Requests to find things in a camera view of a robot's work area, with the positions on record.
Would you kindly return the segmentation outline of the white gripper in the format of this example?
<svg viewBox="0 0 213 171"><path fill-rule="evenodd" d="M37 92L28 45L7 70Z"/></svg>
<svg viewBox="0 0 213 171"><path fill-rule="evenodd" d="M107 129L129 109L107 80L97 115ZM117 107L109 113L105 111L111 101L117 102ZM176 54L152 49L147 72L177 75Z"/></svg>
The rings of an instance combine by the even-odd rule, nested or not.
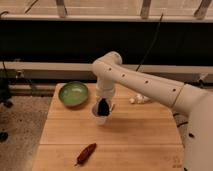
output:
<svg viewBox="0 0 213 171"><path fill-rule="evenodd" d="M110 114L110 108L107 101L104 99L110 99L115 95L115 85L100 85L96 86L96 95L102 99L98 103L98 115L108 116Z"/></svg>

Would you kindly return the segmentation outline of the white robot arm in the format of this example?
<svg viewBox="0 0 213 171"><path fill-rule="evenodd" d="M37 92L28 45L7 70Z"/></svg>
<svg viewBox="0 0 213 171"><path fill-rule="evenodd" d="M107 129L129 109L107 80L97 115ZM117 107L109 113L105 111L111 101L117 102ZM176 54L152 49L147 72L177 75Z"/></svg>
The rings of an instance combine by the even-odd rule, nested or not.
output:
<svg viewBox="0 0 213 171"><path fill-rule="evenodd" d="M213 171L213 92L183 82L122 67L122 57L109 52L96 59L96 94L111 100L115 84L145 95L188 117L183 171Z"/></svg>

